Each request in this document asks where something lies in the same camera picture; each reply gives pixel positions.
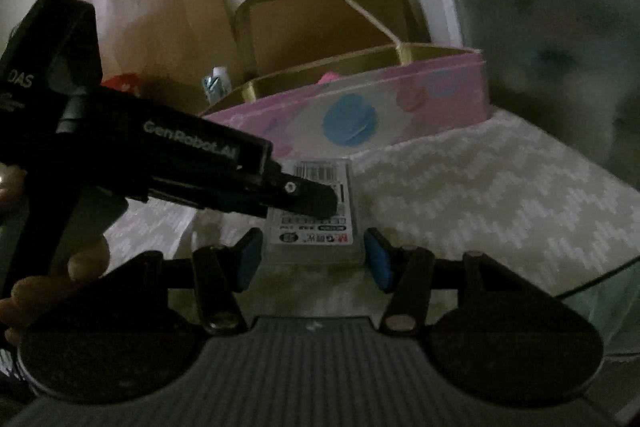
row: ribbed gray surface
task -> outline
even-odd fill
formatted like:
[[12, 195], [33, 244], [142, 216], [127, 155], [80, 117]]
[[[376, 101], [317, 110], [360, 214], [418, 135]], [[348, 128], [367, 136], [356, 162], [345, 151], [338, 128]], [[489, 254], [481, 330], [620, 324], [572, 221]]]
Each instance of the ribbed gray surface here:
[[110, 407], [37, 400], [10, 427], [611, 427], [585, 400], [537, 410], [460, 393], [414, 341], [369, 319], [259, 319], [212, 339], [190, 371], [158, 393]]

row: pink box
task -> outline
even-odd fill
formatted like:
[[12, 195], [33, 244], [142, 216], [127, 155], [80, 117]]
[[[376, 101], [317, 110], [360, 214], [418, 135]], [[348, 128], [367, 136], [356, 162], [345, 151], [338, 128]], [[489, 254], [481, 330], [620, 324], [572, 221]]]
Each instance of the pink box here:
[[270, 140], [275, 158], [331, 158], [489, 117], [484, 60], [470, 50], [289, 90], [205, 118]]

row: barcode label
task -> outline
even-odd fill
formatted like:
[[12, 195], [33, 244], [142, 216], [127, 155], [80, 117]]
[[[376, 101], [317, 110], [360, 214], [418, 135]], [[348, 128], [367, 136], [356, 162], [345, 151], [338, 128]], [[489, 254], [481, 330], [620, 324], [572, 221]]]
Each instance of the barcode label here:
[[313, 182], [335, 182], [338, 179], [338, 172], [335, 165], [303, 163], [296, 165], [296, 176]]
[[345, 160], [333, 162], [289, 160], [282, 171], [313, 182], [329, 185], [338, 199], [330, 219], [316, 219], [278, 211], [274, 214], [270, 242], [275, 245], [353, 245], [353, 221]]

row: brown cardboard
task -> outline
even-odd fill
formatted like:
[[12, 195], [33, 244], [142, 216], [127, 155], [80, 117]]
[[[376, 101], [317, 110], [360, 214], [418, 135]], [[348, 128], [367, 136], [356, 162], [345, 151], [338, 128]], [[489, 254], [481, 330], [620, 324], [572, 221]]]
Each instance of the brown cardboard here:
[[241, 62], [224, 0], [87, 0], [94, 4], [104, 77], [137, 73], [143, 94], [190, 113], [207, 107], [200, 82]]
[[[404, 44], [404, 47], [406, 47], [406, 51], [409, 52], [413, 62], [470, 52], [478, 53], [477, 50], [470, 48], [454, 48], [451, 46], [437, 46], [436, 44]], [[236, 107], [236, 105], [243, 103], [252, 103], [260, 98], [290, 89], [317, 84], [320, 78], [329, 71], [346, 76], [348, 74], [399, 66], [400, 64], [401, 59], [398, 50], [395, 46], [389, 44], [317, 60], [310, 64], [289, 68], [288, 70], [251, 80], [237, 87], [222, 100], [211, 105], [205, 114]]]
[[[409, 40], [414, 23], [407, 0], [355, 1]], [[235, 28], [247, 80], [389, 42], [344, 0], [247, 0]]]

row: human hand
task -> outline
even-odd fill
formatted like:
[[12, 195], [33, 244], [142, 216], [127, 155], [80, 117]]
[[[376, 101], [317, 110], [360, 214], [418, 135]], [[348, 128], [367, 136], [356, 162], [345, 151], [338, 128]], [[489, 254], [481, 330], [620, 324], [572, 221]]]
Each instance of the human hand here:
[[[21, 169], [12, 166], [0, 171], [0, 212], [12, 208], [23, 188]], [[0, 299], [0, 322], [8, 327], [4, 332], [7, 341], [17, 346], [27, 326], [83, 285], [98, 279], [108, 265], [109, 247], [101, 237], [69, 259], [65, 275], [33, 276], [15, 283], [11, 297]]]

